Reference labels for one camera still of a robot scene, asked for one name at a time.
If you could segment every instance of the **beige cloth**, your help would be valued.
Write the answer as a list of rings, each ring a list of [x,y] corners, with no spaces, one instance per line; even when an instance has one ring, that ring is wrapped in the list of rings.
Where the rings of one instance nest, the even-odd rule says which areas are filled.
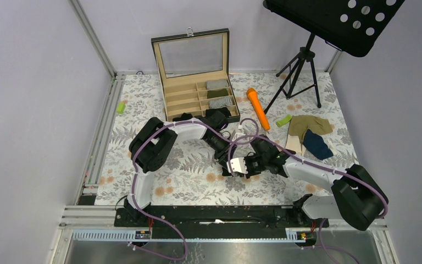
[[[298,136],[300,143],[302,143],[308,129],[318,135],[332,133],[331,124],[329,124],[327,119],[322,119],[313,115],[296,115],[290,120],[288,134],[291,136]]]
[[[298,136],[287,135],[287,143],[285,144],[285,148],[288,150],[293,150],[299,155],[305,155],[306,148],[300,143]]]

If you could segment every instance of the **tripod leg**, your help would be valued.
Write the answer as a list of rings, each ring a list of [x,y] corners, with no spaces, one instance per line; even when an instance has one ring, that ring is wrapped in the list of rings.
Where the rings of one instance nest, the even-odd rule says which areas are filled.
[[[314,62],[310,60],[312,66],[313,82],[314,82],[314,91],[316,92],[316,101],[318,102],[317,107],[321,108],[321,102],[319,100],[319,90],[318,90],[318,81],[316,80],[316,71],[314,70]]]
[[[290,64],[292,64],[298,58],[298,56],[299,54],[297,54],[289,63],[287,63],[287,65],[285,65],[284,68],[276,74],[276,77],[279,77],[284,72],[284,70],[286,70],[290,66]]]
[[[305,63],[305,59],[300,59],[299,64],[297,67],[297,71],[295,72],[295,76],[293,77],[293,82],[290,84],[290,88],[288,90],[286,98],[290,98],[292,96],[293,88],[295,88],[295,83],[297,83],[298,76],[300,75],[300,72],[302,71],[303,65]]]
[[[264,110],[264,113],[265,114],[268,113],[269,108],[273,105],[274,101],[276,101],[276,98],[279,96],[279,94],[281,93],[281,91],[284,89],[284,86],[287,84],[288,80],[290,79],[290,76],[292,76],[292,74],[295,71],[295,69],[297,69],[297,66],[300,64],[300,61],[301,61],[301,59],[297,60],[297,62],[295,63],[293,69],[290,71],[290,73],[285,78],[285,80],[282,83],[282,85],[279,87],[279,90],[277,91],[277,93],[274,95],[273,99],[271,99],[271,102],[269,102],[268,106],[266,106],[266,109]]]

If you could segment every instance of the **wooden box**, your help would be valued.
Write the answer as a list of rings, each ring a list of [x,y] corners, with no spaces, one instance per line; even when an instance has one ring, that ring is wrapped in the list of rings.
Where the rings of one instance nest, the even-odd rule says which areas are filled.
[[[229,29],[220,29],[151,39],[164,93],[167,121],[183,113],[206,116],[209,101],[230,99],[225,106],[229,123],[240,121],[240,113],[229,80]],[[227,96],[208,98],[207,81],[227,80]]]

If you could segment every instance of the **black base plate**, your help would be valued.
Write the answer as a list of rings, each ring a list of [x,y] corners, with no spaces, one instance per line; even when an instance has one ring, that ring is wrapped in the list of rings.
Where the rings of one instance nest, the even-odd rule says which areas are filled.
[[[147,227],[148,219],[128,202],[119,208],[115,227]],[[271,239],[286,238],[285,228],[311,228],[312,221],[297,208],[282,206],[148,206],[145,211],[174,224],[188,239]],[[219,219],[225,224],[203,224]],[[321,219],[314,220],[318,227]],[[153,239],[178,239],[166,224],[155,221]]]

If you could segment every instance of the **box latch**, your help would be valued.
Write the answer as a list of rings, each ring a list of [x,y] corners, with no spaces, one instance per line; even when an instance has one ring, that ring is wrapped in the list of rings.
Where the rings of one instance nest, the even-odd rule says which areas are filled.
[[[187,37],[193,37],[193,30],[191,27],[187,27]]]

